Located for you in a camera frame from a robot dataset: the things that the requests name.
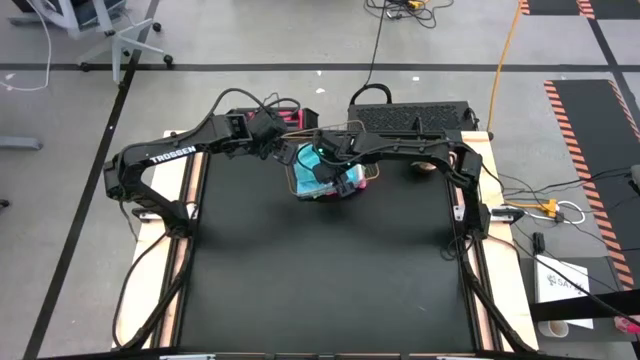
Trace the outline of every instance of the pink object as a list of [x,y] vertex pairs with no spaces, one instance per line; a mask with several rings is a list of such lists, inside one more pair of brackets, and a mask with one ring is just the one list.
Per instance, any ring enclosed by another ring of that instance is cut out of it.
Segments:
[[[640,315],[631,316],[631,318],[636,321],[640,321]],[[618,330],[624,333],[640,334],[640,326],[630,323],[629,320],[621,316],[616,316],[615,318],[613,318],[613,321],[615,321]]]

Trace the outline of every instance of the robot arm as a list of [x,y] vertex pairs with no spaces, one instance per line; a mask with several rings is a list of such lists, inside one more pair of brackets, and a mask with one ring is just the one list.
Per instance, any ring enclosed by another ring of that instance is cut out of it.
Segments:
[[[389,159],[435,165],[448,181],[462,190],[465,235],[478,240],[487,237],[491,214],[478,195],[482,156],[466,144],[447,139],[416,139],[415,135],[402,138],[393,134],[381,136],[366,132],[338,134],[318,131],[312,139],[312,145],[320,158],[320,163],[313,168],[316,179],[321,183],[333,183],[340,196],[348,196],[355,191],[344,175],[355,164],[372,164]],[[454,164],[449,160],[450,152],[456,154]]]
[[242,114],[210,115],[195,129],[169,138],[127,146],[103,168],[107,196],[134,201],[164,220],[169,236],[189,234],[189,215],[184,203],[169,201],[141,180],[145,169],[197,152],[227,156],[273,154],[291,162],[294,149],[280,139],[286,124],[279,116],[261,112],[250,122]]
[[[104,166],[107,196],[121,202],[134,201],[159,215],[169,236],[189,235],[189,215],[184,203],[169,201],[141,180],[145,169],[197,152],[224,153],[229,157],[253,155],[290,165],[297,145],[282,138],[287,131],[282,117],[260,111],[247,121],[243,114],[209,115],[195,129],[169,138],[127,146]],[[462,190],[464,214],[459,221],[464,235],[487,237],[489,210],[480,202],[478,179],[482,157],[460,142],[407,133],[371,134],[318,130],[310,139],[320,157],[313,168],[319,182],[333,183],[340,196],[355,189],[346,182],[345,172],[355,164],[379,160],[411,160],[434,164],[446,178]],[[449,153],[457,157],[450,164]]]

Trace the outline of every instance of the black table surface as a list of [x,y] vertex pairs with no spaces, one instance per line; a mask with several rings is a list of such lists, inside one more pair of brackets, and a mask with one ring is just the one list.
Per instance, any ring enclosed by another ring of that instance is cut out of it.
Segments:
[[473,350],[439,173],[380,163],[339,202],[300,201],[269,159],[210,159],[179,345],[211,352]]

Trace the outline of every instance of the paper sign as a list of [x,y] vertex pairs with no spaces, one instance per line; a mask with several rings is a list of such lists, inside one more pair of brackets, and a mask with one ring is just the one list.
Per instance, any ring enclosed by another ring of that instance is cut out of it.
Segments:
[[[589,291],[589,277],[587,276],[589,275],[589,270],[587,268],[542,255],[538,255],[536,258],[566,276],[585,291]],[[538,261],[536,261],[535,264],[537,302],[549,302],[587,296],[551,269],[540,264]],[[593,329],[592,319],[567,320],[567,323]]]

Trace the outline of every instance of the blue object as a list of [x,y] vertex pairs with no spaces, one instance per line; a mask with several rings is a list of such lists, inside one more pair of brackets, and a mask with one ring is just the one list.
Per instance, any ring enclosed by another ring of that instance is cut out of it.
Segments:
[[[335,190],[333,189],[333,185],[319,183],[312,171],[309,171],[300,165],[300,163],[303,163],[308,168],[313,169],[315,165],[320,163],[320,158],[318,158],[318,155],[313,151],[310,144],[301,144],[299,146],[302,147],[302,150],[300,150],[298,154],[298,161],[293,165],[293,171],[296,175],[297,181],[296,191],[298,196],[317,197],[334,192]],[[358,171],[355,166],[347,171],[347,179],[350,183],[354,184],[357,184],[361,180],[358,178]]]

